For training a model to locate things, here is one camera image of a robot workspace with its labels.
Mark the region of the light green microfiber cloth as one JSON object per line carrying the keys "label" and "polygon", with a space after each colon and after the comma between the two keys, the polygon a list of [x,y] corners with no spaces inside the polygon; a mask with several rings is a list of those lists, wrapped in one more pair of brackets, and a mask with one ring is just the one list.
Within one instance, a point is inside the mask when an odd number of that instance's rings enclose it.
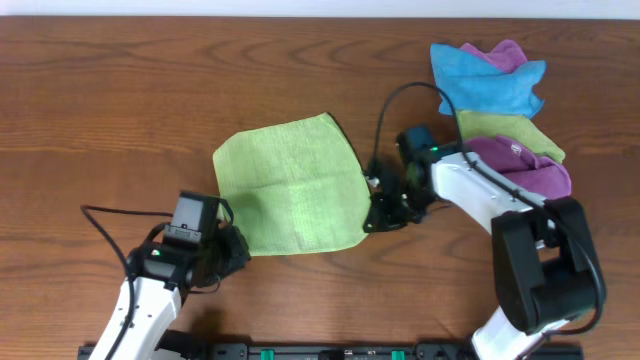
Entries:
{"label": "light green microfiber cloth", "polygon": [[366,237],[369,188],[327,113],[238,132],[212,162],[219,193],[253,256],[340,251]]}

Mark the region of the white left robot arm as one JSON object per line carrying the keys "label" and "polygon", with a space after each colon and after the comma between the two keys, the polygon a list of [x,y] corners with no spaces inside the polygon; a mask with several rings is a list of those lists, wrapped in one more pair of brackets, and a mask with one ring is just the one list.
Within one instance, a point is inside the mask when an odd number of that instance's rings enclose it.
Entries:
{"label": "white left robot arm", "polygon": [[217,224],[208,233],[169,223],[152,228],[127,259],[116,307],[88,358],[201,358],[202,345],[169,327],[190,294],[219,287],[250,259],[246,240],[231,224]]}

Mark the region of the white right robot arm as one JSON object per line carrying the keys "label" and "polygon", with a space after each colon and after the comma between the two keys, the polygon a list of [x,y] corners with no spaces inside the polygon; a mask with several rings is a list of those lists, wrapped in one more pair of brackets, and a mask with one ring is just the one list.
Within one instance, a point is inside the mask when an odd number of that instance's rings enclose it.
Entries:
{"label": "white right robot arm", "polygon": [[460,146],[405,148],[399,175],[371,159],[374,187],[367,233],[419,223],[436,201],[450,202],[491,237],[499,306],[474,332],[470,359],[548,355],[556,336],[585,333],[599,322],[606,286],[581,204],[529,192]]}

